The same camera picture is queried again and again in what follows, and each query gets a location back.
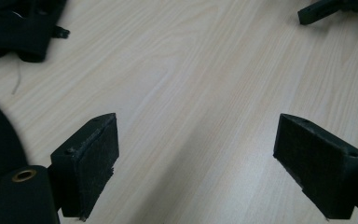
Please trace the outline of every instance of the wood grain surface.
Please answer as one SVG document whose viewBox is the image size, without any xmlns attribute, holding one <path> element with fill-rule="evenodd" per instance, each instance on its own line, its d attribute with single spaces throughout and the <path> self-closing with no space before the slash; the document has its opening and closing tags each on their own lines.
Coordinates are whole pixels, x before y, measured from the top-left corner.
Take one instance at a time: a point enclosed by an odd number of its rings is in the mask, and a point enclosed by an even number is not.
<svg viewBox="0 0 358 224">
<path fill-rule="evenodd" d="M 300 26 L 309 4 L 70 0 L 44 63 L 0 59 L 0 107 L 45 166 L 117 113 L 120 157 L 87 223 L 358 223 L 328 222 L 272 157 L 281 113 L 358 147 L 358 14 Z"/>
</svg>

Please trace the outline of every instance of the black clamp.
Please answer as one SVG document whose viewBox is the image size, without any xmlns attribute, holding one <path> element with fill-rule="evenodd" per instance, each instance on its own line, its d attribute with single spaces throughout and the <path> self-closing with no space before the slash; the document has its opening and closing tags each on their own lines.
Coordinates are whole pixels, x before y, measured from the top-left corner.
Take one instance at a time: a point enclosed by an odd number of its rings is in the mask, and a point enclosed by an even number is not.
<svg viewBox="0 0 358 224">
<path fill-rule="evenodd" d="M 322 0 L 299 10 L 300 24 L 308 25 L 342 11 L 358 12 L 358 0 Z"/>
<path fill-rule="evenodd" d="M 349 219 L 358 207 L 358 149 L 318 125 L 282 114 L 274 157 L 325 217 Z"/>
</svg>

